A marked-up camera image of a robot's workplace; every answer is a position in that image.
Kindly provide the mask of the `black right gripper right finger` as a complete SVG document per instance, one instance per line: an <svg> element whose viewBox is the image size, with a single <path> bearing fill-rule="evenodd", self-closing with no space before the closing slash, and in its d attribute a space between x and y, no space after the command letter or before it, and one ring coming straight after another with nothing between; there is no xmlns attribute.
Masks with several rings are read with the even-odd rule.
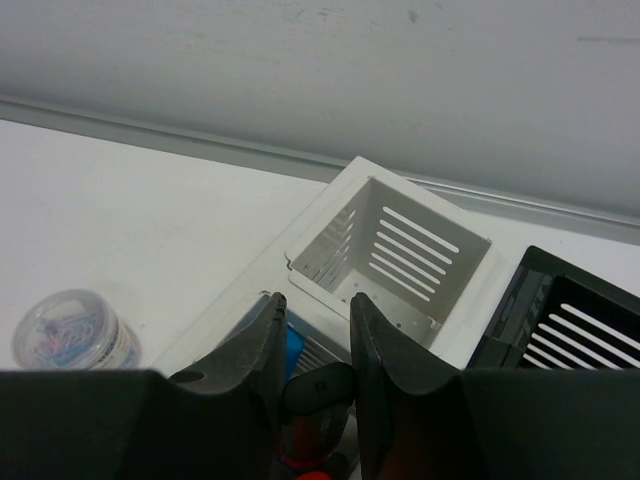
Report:
<svg viewBox="0 0 640 480"><path fill-rule="evenodd" d="M635 370L460 370L350 303L366 479L635 479Z"/></svg>

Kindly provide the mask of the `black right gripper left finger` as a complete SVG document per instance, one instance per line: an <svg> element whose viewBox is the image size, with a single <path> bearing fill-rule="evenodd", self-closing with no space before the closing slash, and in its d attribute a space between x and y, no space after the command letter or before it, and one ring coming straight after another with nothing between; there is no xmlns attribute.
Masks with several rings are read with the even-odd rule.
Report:
<svg viewBox="0 0 640 480"><path fill-rule="evenodd" d="M286 298L197 362L5 371L5 479L266 479L280 439Z"/></svg>

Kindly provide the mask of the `orange and black highlighter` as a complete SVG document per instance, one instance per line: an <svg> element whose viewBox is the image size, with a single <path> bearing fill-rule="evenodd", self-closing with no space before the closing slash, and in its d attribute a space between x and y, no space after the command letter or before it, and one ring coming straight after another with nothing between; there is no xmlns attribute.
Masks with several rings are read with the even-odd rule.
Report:
<svg viewBox="0 0 640 480"><path fill-rule="evenodd" d="M343 438L356 393L356 374L344 362L291 378L280 398L280 461L296 479L338 479L348 464L330 457Z"/></svg>

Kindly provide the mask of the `blue and black highlighter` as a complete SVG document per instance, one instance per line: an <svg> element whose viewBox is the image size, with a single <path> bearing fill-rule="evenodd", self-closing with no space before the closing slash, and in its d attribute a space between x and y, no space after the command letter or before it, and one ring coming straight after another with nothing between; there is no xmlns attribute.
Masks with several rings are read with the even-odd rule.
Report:
<svg viewBox="0 0 640 480"><path fill-rule="evenodd" d="M293 328L287 328L286 335L286 363L285 363L285 380L288 381L296 369L305 348L304 338Z"/></svg>

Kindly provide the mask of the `clear jar of paperclips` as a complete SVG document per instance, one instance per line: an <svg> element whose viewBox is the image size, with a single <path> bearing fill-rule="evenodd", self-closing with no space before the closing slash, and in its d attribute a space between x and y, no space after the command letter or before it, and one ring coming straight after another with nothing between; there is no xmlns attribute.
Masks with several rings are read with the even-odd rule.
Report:
<svg viewBox="0 0 640 480"><path fill-rule="evenodd" d="M29 370L132 369L141 347L100 294L86 289L54 293L34 305L12 338L16 364Z"/></svg>

